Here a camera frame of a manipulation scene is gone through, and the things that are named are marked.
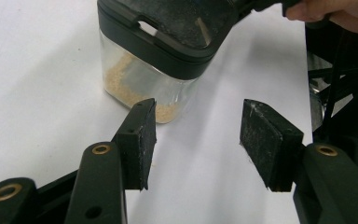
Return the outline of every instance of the clear plastic container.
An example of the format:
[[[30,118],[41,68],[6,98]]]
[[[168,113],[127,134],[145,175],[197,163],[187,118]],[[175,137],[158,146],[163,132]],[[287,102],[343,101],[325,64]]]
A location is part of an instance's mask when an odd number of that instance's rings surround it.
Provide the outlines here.
[[[144,99],[155,98],[158,123],[177,118],[193,95],[198,78],[181,80],[167,76],[102,32],[100,35],[105,90],[129,108]]]

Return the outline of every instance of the black lid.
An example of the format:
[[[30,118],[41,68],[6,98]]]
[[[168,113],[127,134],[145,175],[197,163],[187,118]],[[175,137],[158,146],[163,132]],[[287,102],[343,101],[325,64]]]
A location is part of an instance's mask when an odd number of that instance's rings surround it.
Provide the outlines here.
[[[179,79],[202,74],[238,18],[230,0],[98,0],[98,11],[104,35]]]

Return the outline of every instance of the finger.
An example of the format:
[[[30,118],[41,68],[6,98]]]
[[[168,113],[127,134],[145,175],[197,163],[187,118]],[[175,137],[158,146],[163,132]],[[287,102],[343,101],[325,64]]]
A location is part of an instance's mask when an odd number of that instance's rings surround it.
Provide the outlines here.
[[[286,18],[290,21],[320,21],[324,15],[311,17],[307,13],[307,4],[302,1],[286,10]]]
[[[356,0],[305,0],[306,12],[310,17],[344,10],[357,2]]]
[[[330,17],[330,21],[346,30],[358,33],[358,18],[353,17],[345,11],[333,13]]]
[[[356,0],[302,0],[287,9],[286,17],[289,20],[303,21],[303,18],[321,20],[325,14],[343,10],[353,2]]]

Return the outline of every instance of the white table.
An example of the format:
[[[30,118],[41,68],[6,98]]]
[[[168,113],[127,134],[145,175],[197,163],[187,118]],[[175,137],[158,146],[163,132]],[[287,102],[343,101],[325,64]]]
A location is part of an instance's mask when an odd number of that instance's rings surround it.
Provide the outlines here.
[[[110,140],[128,109],[103,90],[96,1],[0,0],[0,181],[41,187]],[[311,142],[304,27],[281,6],[234,27],[179,119],[157,126],[149,190],[130,224],[298,223],[240,146],[242,101],[271,105]]]

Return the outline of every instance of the black cable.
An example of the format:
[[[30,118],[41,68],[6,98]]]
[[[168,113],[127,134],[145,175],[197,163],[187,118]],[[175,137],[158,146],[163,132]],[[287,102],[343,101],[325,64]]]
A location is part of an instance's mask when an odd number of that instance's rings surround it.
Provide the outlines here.
[[[330,120],[336,103],[337,84],[341,76],[342,62],[345,57],[346,51],[348,50],[348,45],[350,44],[350,42],[351,33],[343,29],[339,38],[336,55],[333,61],[332,80],[328,93],[326,109],[324,111],[324,120],[321,127],[321,137],[324,137],[329,130]]]

